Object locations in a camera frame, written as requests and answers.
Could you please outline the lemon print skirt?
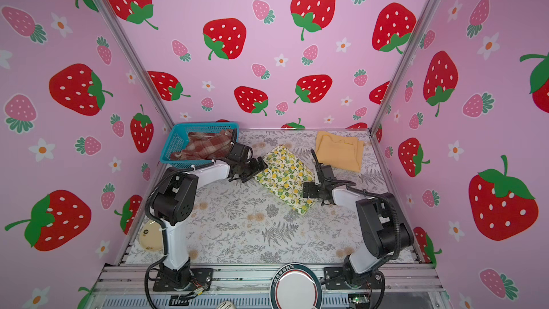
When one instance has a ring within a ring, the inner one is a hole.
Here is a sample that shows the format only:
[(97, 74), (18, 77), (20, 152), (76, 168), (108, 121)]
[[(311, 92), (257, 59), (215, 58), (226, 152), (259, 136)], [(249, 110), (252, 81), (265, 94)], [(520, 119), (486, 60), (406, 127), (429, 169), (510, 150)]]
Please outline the lemon print skirt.
[(303, 184), (313, 182), (313, 172), (287, 147), (280, 145), (263, 157), (267, 169), (255, 179), (300, 215), (305, 215), (313, 201), (304, 199)]

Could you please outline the yellow skirt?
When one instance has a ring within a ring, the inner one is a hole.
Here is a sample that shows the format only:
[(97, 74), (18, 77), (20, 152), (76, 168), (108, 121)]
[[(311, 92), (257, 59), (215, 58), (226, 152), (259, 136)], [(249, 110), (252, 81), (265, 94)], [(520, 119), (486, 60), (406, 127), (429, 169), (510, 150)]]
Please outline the yellow skirt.
[(315, 142), (317, 160), (342, 170), (359, 173), (363, 165), (365, 143), (357, 137), (343, 137), (320, 131)]

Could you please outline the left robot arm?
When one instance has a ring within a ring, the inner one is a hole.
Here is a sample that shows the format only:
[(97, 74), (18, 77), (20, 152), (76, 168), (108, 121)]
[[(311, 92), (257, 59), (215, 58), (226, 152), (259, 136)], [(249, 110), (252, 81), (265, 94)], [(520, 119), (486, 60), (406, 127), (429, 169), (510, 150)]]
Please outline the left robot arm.
[(187, 168), (170, 168), (155, 185), (146, 201), (146, 216), (160, 225), (163, 257), (157, 262), (161, 279), (178, 288), (192, 282), (187, 250), (187, 223), (197, 190), (218, 180), (245, 183), (267, 170), (262, 157), (251, 147), (233, 142), (227, 157), (192, 163)]

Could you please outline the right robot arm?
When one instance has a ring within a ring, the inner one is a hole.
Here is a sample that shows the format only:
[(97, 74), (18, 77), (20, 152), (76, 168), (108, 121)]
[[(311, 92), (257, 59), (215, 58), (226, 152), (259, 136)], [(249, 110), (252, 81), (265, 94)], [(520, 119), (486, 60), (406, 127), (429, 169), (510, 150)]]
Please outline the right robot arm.
[(303, 197), (346, 207), (358, 217), (363, 244), (345, 258), (343, 277), (350, 286), (361, 286), (414, 244), (413, 230), (393, 194), (360, 190), (354, 182), (338, 180), (329, 165), (317, 164), (315, 170), (315, 181), (303, 184)]

